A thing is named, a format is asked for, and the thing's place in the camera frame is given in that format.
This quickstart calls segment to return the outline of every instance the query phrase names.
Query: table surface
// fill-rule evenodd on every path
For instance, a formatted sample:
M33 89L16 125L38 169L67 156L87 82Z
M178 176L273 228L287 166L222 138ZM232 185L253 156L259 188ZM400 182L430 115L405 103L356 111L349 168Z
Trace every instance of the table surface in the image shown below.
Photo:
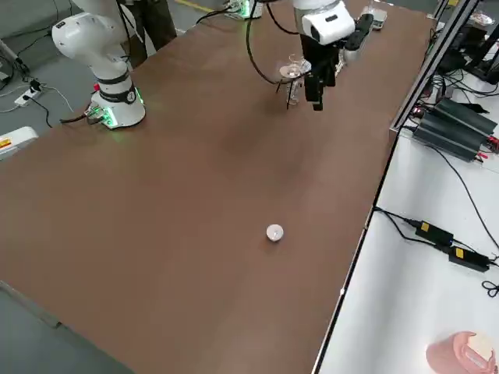
M379 6L323 112L286 111L218 18L134 73L140 125L57 128L2 163L1 279L139 373L310 372L432 26ZM299 52L267 14L253 28L264 71Z
M498 238L499 174L446 157ZM455 173L434 150L408 137L399 138L378 206L429 221L486 256L497 254ZM413 228L398 225L414 236ZM486 334L497 349L499 303L487 295L483 281L499 284L499 270L479 273L449 263L447 255L429 246L405 242L383 214L375 213L321 372L432 374L428 344L463 330Z

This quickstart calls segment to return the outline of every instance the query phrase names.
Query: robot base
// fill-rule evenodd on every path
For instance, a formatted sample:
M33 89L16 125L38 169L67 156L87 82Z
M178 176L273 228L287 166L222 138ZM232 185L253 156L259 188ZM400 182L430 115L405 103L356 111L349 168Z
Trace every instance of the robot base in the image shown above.
M136 92L135 101L131 104L107 101L99 92L96 92L92 96L90 108L90 113L100 112L99 115L94 116L102 117L101 123L109 129L136 125L146 116L146 109L138 92Z

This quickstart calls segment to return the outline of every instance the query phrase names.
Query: pink cup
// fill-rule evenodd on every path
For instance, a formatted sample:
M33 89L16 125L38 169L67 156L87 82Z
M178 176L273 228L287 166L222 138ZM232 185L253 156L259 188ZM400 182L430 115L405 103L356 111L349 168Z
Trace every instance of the pink cup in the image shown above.
M494 374L495 352L488 339L469 331L431 344L426 359L438 374Z

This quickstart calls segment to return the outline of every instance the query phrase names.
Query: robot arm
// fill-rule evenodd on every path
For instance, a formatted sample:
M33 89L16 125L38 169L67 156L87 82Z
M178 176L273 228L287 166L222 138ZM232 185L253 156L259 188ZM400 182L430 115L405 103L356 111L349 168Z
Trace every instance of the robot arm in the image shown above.
M120 43L126 41L125 23L116 0L73 0L83 13L52 28L55 46L65 56L87 65L99 90L91 99L91 112L107 127L135 125L145 116Z
M322 111L324 87L336 85L340 52L346 62L357 58L373 16L364 14L355 21L342 0L293 0L293 7L303 57L312 65L305 75L306 99L315 111Z

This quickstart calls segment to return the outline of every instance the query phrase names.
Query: small white ball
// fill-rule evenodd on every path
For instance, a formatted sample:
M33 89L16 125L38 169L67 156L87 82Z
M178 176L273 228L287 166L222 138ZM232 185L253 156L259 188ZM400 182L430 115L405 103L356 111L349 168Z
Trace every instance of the small white ball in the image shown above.
M267 237L273 242L278 242L282 239L284 235L284 229L279 224L271 224L267 228Z

